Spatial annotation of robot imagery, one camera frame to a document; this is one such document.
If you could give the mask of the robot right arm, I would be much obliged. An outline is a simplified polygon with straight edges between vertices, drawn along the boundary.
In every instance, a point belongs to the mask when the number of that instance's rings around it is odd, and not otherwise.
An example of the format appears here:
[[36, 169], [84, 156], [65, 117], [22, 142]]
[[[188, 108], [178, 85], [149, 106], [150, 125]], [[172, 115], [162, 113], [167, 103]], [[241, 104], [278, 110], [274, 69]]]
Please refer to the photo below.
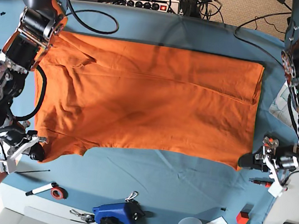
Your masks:
[[[55, 37], [65, 28], [67, 17], [56, 0], [23, 0], [25, 8], [20, 15], [18, 27], [2, 48], [5, 56], [0, 61], [0, 172], [16, 171], [16, 159], [28, 155], [33, 160], [45, 157], [41, 143], [46, 138], [37, 132], [26, 131], [29, 119], [40, 110], [44, 101], [47, 77], [39, 65], [53, 46]], [[14, 98], [23, 91], [28, 74], [37, 71], [42, 77], [42, 89], [34, 110], [25, 116], [12, 113]]]

